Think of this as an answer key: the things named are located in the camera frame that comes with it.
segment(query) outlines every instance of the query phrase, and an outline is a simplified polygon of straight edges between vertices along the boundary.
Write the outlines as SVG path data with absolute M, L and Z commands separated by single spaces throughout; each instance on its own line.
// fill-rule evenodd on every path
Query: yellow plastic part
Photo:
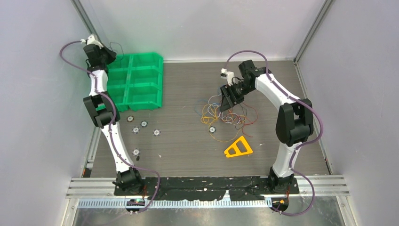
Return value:
M 238 143 L 238 142 L 241 142 L 241 143 L 242 143 L 242 145 L 244 146 L 244 148 L 245 148 L 245 150 L 246 150 L 245 152 L 242 152 L 242 151 L 238 148 L 238 146 L 237 146 L 237 143 Z M 231 150 L 231 149 L 233 149 L 233 150 L 235 151 L 234 154 L 230 154 L 230 153 L 229 153 L 229 150 Z M 224 154 L 226 155 L 227 158 L 238 157 L 238 156 L 242 156 L 242 155 L 246 155 L 246 154 L 252 154 L 252 153 L 253 153 L 252 148 L 251 148 L 251 146 L 249 146 L 249 144 L 248 144 L 248 142 L 247 142 L 247 140 L 245 139 L 244 136 L 240 136 L 236 141 L 234 141 L 234 143 L 232 143 L 232 145 L 230 145 L 230 146 L 224 151 Z

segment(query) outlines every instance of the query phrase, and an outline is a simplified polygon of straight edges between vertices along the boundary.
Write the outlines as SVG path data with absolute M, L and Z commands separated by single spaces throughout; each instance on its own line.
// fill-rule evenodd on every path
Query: round metal part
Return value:
M 135 150 L 133 150 L 132 154 L 134 156 L 138 156 L 140 154 L 140 150 L 138 148 L 136 148 Z
M 138 132 L 140 132 L 140 128 L 138 128 L 138 127 L 133 127 L 132 132 L 133 132 L 134 134 L 137 134 Z
M 128 116 L 128 117 L 126 118 L 126 120 L 127 120 L 128 122 L 133 122 L 134 119 L 135 119 L 135 118 L 134 118 L 132 115 L 130 115 L 130 116 Z
M 161 134 L 161 131 L 159 129 L 154 130 L 154 136 L 159 136 Z
M 210 133 L 215 133 L 216 132 L 216 128 L 213 127 L 213 126 L 209 127 L 209 132 Z
M 147 121 L 142 121 L 141 122 L 141 127 L 147 127 L 147 125 L 148 125 Z

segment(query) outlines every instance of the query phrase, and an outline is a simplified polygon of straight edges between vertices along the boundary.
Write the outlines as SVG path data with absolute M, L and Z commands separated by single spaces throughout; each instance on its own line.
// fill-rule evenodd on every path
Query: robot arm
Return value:
M 305 142 L 313 133 L 313 115 L 303 106 L 288 98 L 275 84 L 281 87 L 289 97 L 299 99 L 284 88 L 269 70 L 270 79 L 266 76 L 266 68 L 256 68 L 252 60 L 244 61 L 239 65 L 243 79 L 233 79 L 234 73 L 222 69 L 221 77 L 228 80 L 228 84 L 221 87 L 222 104 L 221 112 L 232 108 L 244 101 L 244 96 L 253 90 L 263 93 L 277 108 L 278 117 L 276 134 L 280 140 L 277 159 L 270 169 L 269 186 L 273 190 L 278 186 L 286 187 L 294 176 L 291 168 L 294 167 L 297 155 L 290 160 L 295 150 L 302 142 Z M 302 100 L 311 107 L 308 99 Z
M 116 185 L 117 189 L 121 189 L 122 191 L 129 189 L 129 191 L 133 193 L 139 193 L 144 184 L 138 170 L 133 169 L 120 159 L 122 158 L 130 165 L 134 166 L 133 161 L 128 155 L 120 132 L 119 112 L 116 109 L 115 122 L 111 125 L 112 136 L 110 136 L 109 125 L 114 116 L 112 105 L 107 98 L 98 94 L 103 93 L 109 96 L 107 92 L 107 65 L 115 61 L 116 53 L 109 50 L 101 42 L 99 42 L 95 35 L 90 35 L 87 40 L 81 41 L 82 43 L 86 44 L 83 49 L 88 56 L 88 62 L 90 63 L 90 65 L 88 65 L 88 70 L 96 76 L 94 77 L 93 75 L 89 74 L 91 79 L 91 91 L 89 96 L 83 99 L 83 102 L 94 125 L 99 127 L 104 133 L 111 148 L 117 171 L 116 182 L 113 183 Z M 104 105 L 105 108 L 98 110 L 98 107 L 101 105 Z

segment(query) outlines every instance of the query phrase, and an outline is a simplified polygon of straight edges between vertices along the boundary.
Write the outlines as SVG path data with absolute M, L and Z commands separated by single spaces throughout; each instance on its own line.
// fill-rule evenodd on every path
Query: green storage box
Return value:
M 120 112 L 162 107 L 163 58 L 158 53 L 117 55 L 108 68 L 108 93 Z

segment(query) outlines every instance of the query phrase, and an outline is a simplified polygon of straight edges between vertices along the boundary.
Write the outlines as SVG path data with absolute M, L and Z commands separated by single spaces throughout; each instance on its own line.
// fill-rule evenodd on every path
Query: gray wall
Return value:
M 362 225 L 398 225 L 399 1 L 335 1 L 300 60 Z
M 119 42 L 129 53 L 157 51 L 166 60 L 191 61 L 225 61 L 243 49 L 258 50 L 273 60 L 292 59 L 323 4 L 322 0 L 81 2 L 103 41 Z
M 0 4 L 0 225 L 55 226 L 93 131 L 89 79 L 58 52 L 88 32 L 69 0 Z M 65 56 L 85 65 L 79 44 Z

